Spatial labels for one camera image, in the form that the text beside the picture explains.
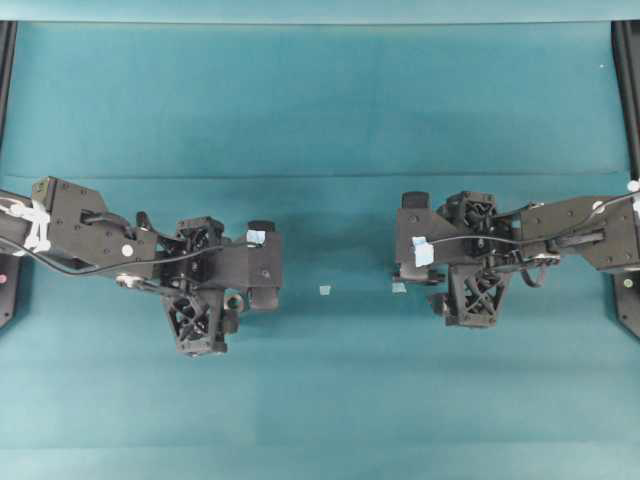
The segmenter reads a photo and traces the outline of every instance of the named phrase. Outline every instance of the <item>white zip tie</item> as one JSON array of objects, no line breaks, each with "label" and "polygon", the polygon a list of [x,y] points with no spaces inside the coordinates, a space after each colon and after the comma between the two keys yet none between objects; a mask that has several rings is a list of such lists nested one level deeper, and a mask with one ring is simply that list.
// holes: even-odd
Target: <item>white zip tie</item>
[{"label": "white zip tie", "polygon": [[[15,198],[0,197],[0,200],[11,202],[11,206],[8,208],[0,205],[0,211],[31,223],[29,235],[27,235],[24,241],[24,248],[31,250],[33,253],[49,251],[51,249],[51,242],[47,239],[47,229],[51,222],[51,215],[47,213],[44,205],[37,200],[31,201],[31,207],[27,207]],[[25,252],[20,250],[13,255],[22,257],[25,255]]]}]

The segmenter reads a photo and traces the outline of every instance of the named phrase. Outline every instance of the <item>teal background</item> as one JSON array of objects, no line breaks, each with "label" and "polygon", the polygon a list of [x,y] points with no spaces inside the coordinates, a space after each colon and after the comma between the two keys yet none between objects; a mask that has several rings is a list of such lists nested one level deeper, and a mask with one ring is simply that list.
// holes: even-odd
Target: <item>teal background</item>
[{"label": "teal background", "polygon": [[636,0],[0,0],[0,18],[57,22],[469,24],[639,16]]},{"label": "teal background", "polygon": [[624,191],[609,29],[21,24],[2,188],[64,177],[168,231],[271,218],[285,288],[193,360],[158,298],[27,262],[0,478],[638,478],[640,342],[606,276],[516,279],[486,331],[391,293],[406,190]]}]

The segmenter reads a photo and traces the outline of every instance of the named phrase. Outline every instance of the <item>black cable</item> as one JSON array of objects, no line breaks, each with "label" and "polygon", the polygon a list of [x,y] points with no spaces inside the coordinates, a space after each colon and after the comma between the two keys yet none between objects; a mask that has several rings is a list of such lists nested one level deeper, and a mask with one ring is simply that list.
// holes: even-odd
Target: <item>black cable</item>
[{"label": "black cable", "polygon": [[197,257],[207,252],[224,250],[225,248],[260,247],[261,246],[260,244],[253,243],[253,242],[228,243],[225,245],[213,245],[211,247],[203,248],[202,250],[180,255],[178,257],[158,258],[154,260],[140,260],[140,261],[134,260],[130,262],[117,263],[115,265],[110,265],[107,267],[92,268],[89,270],[80,270],[80,271],[70,271],[70,270],[67,270],[66,268],[60,267],[55,262],[52,262],[51,260],[46,258],[44,255],[40,255],[39,253],[32,252],[31,250],[20,245],[19,243],[16,243],[13,240],[10,240],[9,238],[6,238],[2,235],[0,235],[0,243],[5,243],[7,245],[10,245],[15,249],[18,249],[24,252],[27,256],[33,258],[37,262],[40,262],[41,264],[50,268],[51,270],[58,273],[62,273],[63,275],[67,275],[69,277],[83,277],[83,276],[97,275],[99,273],[104,273],[111,270],[118,270],[120,268],[125,268],[125,267],[133,267],[137,265],[160,265],[164,263],[180,262],[182,260],[188,260],[190,258]]},{"label": "black cable", "polygon": [[131,240],[136,240],[135,230],[133,229],[129,221],[126,218],[121,217],[116,213],[111,213],[111,212],[94,213],[92,215],[84,216],[81,219],[81,221],[82,223],[86,223],[87,225],[91,225],[96,222],[111,223],[113,225],[122,227],[122,229],[124,230],[125,237]]},{"label": "black cable", "polygon": [[587,215],[583,220],[581,220],[577,224],[572,225],[571,227],[567,227],[564,230],[560,230],[560,232],[556,232],[556,233],[554,233],[552,235],[546,235],[546,236],[543,236],[543,237],[530,238],[528,240],[512,240],[510,238],[502,238],[502,237],[496,237],[496,236],[492,236],[492,235],[468,234],[468,235],[454,235],[452,237],[438,238],[437,240],[429,241],[429,243],[431,245],[436,245],[438,243],[452,242],[454,240],[472,240],[472,239],[476,239],[476,240],[491,240],[491,241],[495,241],[495,242],[509,243],[511,245],[521,246],[521,245],[529,245],[531,243],[547,242],[549,240],[553,240],[554,238],[558,238],[558,237],[564,235],[565,233],[570,233],[573,230],[578,230],[578,229],[582,228],[583,226],[585,226],[586,224],[591,222],[595,218],[596,215],[600,215],[600,214],[604,213],[604,210],[607,207],[610,207],[611,205],[613,205],[615,203],[619,203],[619,202],[622,202],[624,200],[627,200],[627,199],[630,199],[630,198],[634,198],[635,196],[640,196],[640,192],[631,192],[631,193],[627,193],[625,195],[620,195],[619,197],[612,198],[611,200],[607,200],[606,202],[603,202],[602,205],[600,205],[598,208],[595,208],[594,210],[592,210],[589,213],[589,215]]},{"label": "black cable", "polygon": [[542,264],[542,265],[538,265],[537,268],[539,268],[540,270],[538,271],[538,278],[536,278],[535,280],[531,278],[531,274],[529,273],[529,270],[527,269],[520,270],[520,276],[522,277],[522,280],[524,280],[524,283],[526,283],[528,287],[540,288],[544,284],[544,275],[547,272],[547,266]]}]

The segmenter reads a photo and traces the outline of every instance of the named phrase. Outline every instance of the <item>black bracket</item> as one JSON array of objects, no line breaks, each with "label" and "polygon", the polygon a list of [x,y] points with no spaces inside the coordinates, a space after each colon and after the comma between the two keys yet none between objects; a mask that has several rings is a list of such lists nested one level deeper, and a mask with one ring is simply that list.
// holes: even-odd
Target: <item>black bracket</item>
[{"label": "black bracket", "polygon": [[[0,145],[4,134],[16,30],[16,22],[0,22]],[[20,257],[0,253],[0,327],[13,317],[19,272]]]},{"label": "black bracket", "polygon": [[[631,179],[640,178],[640,21],[611,24],[613,55],[627,130]],[[640,337],[640,273],[614,275],[618,320]]]}]

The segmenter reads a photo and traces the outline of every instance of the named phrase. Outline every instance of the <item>wire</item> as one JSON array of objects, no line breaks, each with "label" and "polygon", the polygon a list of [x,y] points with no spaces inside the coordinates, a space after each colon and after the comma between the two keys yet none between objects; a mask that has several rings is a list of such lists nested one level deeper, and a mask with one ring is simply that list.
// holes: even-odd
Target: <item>wire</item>
[{"label": "wire", "polygon": [[52,262],[51,260],[49,260],[44,255],[32,252],[28,248],[25,248],[24,246],[20,245],[19,243],[16,243],[13,240],[10,240],[9,238],[6,238],[6,237],[4,237],[2,235],[0,235],[0,243],[5,243],[7,245],[10,245],[13,248],[16,248],[16,249],[24,252],[26,255],[28,255],[29,257],[33,258],[37,262],[40,262],[41,264],[43,264],[44,266],[50,268],[51,270],[53,270],[55,272],[58,272],[58,273],[62,273],[63,275],[67,275],[69,277],[84,277],[84,276],[90,276],[90,275],[97,275],[99,273],[109,272],[111,270],[118,270],[118,269],[125,268],[125,267],[133,267],[133,266],[140,266],[140,265],[161,265],[161,264],[165,264],[165,263],[180,262],[182,260],[188,260],[190,258],[197,257],[197,256],[202,255],[204,253],[224,250],[225,248],[260,247],[261,246],[261,244],[254,243],[254,242],[228,243],[226,245],[213,245],[211,247],[203,248],[202,250],[198,250],[196,252],[191,252],[191,253],[187,253],[187,254],[184,254],[184,255],[180,255],[178,257],[158,258],[158,259],[153,259],[153,260],[140,260],[140,261],[135,261],[134,260],[134,261],[130,261],[130,262],[117,263],[115,265],[109,265],[109,266],[106,266],[106,267],[92,268],[92,269],[89,269],[89,270],[71,271],[71,270],[67,270],[66,268],[60,267],[59,265],[57,265],[55,262]]},{"label": "wire", "polygon": [[438,238],[437,240],[431,240],[429,243],[431,245],[437,245],[438,243],[445,243],[445,242],[452,242],[455,240],[490,240],[490,241],[495,241],[495,242],[502,242],[502,243],[508,243],[511,245],[529,245],[532,243],[538,243],[538,242],[547,242],[549,240],[553,240],[554,238],[560,237],[562,235],[564,235],[565,233],[569,233],[572,232],[573,230],[578,230],[580,228],[582,228],[583,226],[587,225],[589,222],[591,222],[596,215],[600,215],[604,212],[604,210],[608,207],[610,207],[611,205],[614,205],[616,203],[622,202],[624,200],[628,200],[630,198],[634,198],[636,196],[640,196],[640,192],[631,192],[631,193],[627,193],[625,195],[620,195],[619,197],[614,197],[611,200],[607,200],[606,202],[603,202],[602,205],[598,206],[597,208],[595,208],[594,210],[592,210],[589,215],[587,215],[583,220],[581,220],[580,222],[578,222],[575,225],[572,225],[570,227],[565,228],[564,230],[560,230],[557,233],[554,233],[552,235],[546,235],[546,236],[542,236],[542,237],[536,237],[536,238],[530,238],[528,240],[512,240],[510,238],[502,238],[502,237],[496,237],[493,235],[474,235],[474,234],[468,234],[468,235],[454,235],[452,237],[444,237],[444,238]]}]

